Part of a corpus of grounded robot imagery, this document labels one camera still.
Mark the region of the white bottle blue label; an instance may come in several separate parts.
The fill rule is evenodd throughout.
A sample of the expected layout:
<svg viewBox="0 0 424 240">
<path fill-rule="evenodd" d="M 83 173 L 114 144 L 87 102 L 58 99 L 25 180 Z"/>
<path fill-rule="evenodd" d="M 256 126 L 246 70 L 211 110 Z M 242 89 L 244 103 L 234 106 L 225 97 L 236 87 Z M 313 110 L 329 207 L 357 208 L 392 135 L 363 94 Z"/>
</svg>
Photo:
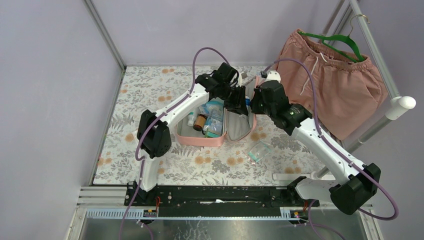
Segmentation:
<svg viewBox="0 0 424 240">
<path fill-rule="evenodd" d="M 250 103 L 251 103 L 250 97 L 248 95 L 245 95 L 245 104 L 246 104 L 246 106 L 249 107 L 250 106 Z"/>
</svg>

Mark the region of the blue white pouch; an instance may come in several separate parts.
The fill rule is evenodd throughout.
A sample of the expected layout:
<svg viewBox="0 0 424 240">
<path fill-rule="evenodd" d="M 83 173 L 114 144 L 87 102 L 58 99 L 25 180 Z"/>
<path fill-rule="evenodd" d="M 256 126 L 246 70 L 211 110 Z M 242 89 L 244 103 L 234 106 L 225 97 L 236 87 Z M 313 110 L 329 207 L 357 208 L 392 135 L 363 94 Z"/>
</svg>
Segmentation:
<svg viewBox="0 0 424 240">
<path fill-rule="evenodd" d="M 207 118 L 216 118 L 222 120 L 224 126 L 224 106 L 218 101 L 209 101 L 198 107 L 199 114 L 206 115 Z"/>
</svg>

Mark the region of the pink medicine kit case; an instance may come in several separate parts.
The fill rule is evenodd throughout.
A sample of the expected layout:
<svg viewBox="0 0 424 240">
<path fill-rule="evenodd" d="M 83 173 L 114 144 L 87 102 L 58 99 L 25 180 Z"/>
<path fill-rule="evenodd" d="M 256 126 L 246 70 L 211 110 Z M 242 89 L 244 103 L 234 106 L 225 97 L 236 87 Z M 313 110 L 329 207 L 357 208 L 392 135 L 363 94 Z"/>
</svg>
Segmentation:
<svg viewBox="0 0 424 240">
<path fill-rule="evenodd" d="M 219 102 L 220 114 L 218 119 L 211 120 L 207 118 L 203 129 L 197 131 L 189 125 L 189 121 L 195 121 L 198 109 L 194 110 L 195 116 L 190 114 L 185 116 L 176 126 L 176 139 L 181 145 L 196 147 L 219 147 L 225 140 L 229 142 L 238 142 L 247 137 L 257 125 L 257 118 L 248 106 L 248 115 L 236 114 L 223 108 L 224 101 L 215 98 L 214 102 Z"/>
</svg>

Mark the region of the brown bottle orange cap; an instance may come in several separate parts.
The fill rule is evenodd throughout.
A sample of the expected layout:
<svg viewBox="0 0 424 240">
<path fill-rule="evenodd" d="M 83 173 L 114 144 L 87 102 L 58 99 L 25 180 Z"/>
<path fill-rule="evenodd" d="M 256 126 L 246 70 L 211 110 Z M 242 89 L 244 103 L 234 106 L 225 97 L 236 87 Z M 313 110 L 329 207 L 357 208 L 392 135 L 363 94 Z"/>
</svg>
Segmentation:
<svg viewBox="0 0 424 240">
<path fill-rule="evenodd" d="M 204 115 L 204 114 L 198 114 L 197 117 L 196 117 L 196 119 L 195 119 L 195 121 L 194 121 L 193 129 L 195 131 L 198 131 L 198 132 L 203 131 L 203 128 L 204 128 L 204 125 L 205 125 L 206 121 L 207 121 L 207 116 L 206 115 Z"/>
</svg>

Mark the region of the white bottle green label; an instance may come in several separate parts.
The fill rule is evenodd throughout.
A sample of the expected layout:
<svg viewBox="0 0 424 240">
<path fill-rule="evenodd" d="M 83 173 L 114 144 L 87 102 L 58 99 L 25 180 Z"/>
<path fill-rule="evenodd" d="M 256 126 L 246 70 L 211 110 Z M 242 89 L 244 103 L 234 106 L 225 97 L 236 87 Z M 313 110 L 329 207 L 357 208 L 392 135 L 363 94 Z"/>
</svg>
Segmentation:
<svg viewBox="0 0 424 240">
<path fill-rule="evenodd" d="M 192 127 L 195 123 L 197 115 L 192 111 L 187 115 L 187 125 Z"/>
</svg>

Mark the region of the clear bag teal strip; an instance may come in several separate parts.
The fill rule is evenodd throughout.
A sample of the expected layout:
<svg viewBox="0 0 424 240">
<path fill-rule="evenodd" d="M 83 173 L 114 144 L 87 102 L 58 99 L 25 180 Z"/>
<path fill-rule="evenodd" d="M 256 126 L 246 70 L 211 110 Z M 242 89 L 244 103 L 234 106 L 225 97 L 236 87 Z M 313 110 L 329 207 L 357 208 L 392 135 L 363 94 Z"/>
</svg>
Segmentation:
<svg viewBox="0 0 424 240">
<path fill-rule="evenodd" d="M 213 132 L 217 135 L 217 138 L 218 138 L 222 136 L 222 131 L 223 131 L 222 120 L 209 117 L 207 118 L 205 122 L 202 133 L 205 135 L 206 132 Z"/>
</svg>

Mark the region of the small green box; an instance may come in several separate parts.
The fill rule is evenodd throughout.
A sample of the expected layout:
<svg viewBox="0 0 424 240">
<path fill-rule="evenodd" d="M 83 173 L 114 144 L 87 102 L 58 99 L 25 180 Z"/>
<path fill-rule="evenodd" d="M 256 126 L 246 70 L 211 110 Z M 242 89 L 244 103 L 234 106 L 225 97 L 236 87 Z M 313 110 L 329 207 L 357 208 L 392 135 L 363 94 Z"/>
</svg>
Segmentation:
<svg viewBox="0 0 424 240">
<path fill-rule="evenodd" d="M 217 135 L 216 135 L 214 132 L 207 131 L 207 132 L 205 133 L 205 137 L 206 137 L 206 138 L 216 138 L 216 137 L 217 137 Z"/>
</svg>

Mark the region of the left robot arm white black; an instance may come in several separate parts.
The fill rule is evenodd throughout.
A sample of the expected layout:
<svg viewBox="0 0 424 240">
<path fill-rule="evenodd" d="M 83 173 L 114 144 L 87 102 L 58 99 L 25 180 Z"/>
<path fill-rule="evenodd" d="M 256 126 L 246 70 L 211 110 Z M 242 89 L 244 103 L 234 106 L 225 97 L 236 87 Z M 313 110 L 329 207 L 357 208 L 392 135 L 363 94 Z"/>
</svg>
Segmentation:
<svg viewBox="0 0 424 240">
<path fill-rule="evenodd" d="M 244 73 L 223 62 L 211 73 L 195 75 L 191 87 L 169 105 L 156 111 L 147 109 L 141 114 L 136 133 L 135 158 L 140 162 L 140 170 L 135 197 L 142 205 L 148 206 L 155 200 L 152 189 L 158 182 L 158 159 L 171 148 L 171 129 L 191 110 L 213 99 L 222 100 L 224 107 L 233 113 L 247 115 L 245 78 Z"/>
</svg>

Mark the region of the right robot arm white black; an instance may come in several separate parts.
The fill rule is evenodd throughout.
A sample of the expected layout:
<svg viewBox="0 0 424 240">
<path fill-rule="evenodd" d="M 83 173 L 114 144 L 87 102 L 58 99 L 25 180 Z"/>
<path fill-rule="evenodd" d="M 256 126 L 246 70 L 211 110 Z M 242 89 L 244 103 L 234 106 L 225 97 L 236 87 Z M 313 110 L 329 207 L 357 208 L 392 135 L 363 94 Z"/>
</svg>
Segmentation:
<svg viewBox="0 0 424 240">
<path fill-rule="evenodd" d="M 332 202 L 344 214 L 352 215 L 377 193 L 380 168 L 374 163 L 364 164 L 322 131 L 308 110 L 289 102 L 279 81 L 256 86 L 250 107 L 254 114 L 267 115 L 278 128 L 305 145 L 334 177 L 298 177 L 286 193 L 291 205 L 299 206 L 305 200 Z"/>
</svg>

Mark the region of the clear teal zip bag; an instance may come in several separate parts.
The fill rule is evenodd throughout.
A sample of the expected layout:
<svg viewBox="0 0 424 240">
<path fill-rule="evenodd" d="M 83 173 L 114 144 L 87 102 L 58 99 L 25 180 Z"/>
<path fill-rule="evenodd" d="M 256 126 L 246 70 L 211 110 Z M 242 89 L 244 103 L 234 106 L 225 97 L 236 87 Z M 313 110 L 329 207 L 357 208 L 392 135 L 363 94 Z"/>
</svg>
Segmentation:
<svg viewBox="0 0 424 240">
<path fill-rule="evenodd" d="M 258 141 L 254 146 L 244 151 L 249 162 L 253 165 L 258 164 L 262 159 L 267 157 L 273 149 L 264 141 Z"/>
</svg>

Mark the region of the pink shorts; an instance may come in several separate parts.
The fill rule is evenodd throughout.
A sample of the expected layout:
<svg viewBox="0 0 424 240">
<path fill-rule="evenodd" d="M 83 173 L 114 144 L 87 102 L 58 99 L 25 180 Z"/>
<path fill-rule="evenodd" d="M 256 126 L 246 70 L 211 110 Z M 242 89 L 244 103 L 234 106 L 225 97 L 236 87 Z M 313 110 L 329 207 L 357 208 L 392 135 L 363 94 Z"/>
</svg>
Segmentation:
<svg viewBox="0 0 424 240">
<path fill-rule="evenodd" d="M 353 53 L 338 53 L 322 43 L 291 33 L 274 65 L 289 101 L 313 112 L 343 141 L 368 120 L 388 96 L 378 68 L 364 55 L 354 63 Z"/>
</svg>

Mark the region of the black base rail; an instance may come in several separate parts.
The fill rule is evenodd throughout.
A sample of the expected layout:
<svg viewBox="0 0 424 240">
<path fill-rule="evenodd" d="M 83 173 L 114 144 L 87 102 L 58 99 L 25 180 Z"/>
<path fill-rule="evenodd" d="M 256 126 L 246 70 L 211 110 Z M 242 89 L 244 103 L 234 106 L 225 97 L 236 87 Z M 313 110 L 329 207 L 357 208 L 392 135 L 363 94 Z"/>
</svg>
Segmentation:
<svg viewBox="0 0 424 240">
<path fill-rule="evenodd" d="M 142 190 L 128 182 L 123 204 L 151 207 L 159 217 L 283 217 L 282 208 L 306 211 L 320 202 L 302 199 L 288 186 L 156 185 Z"/>
</svg>

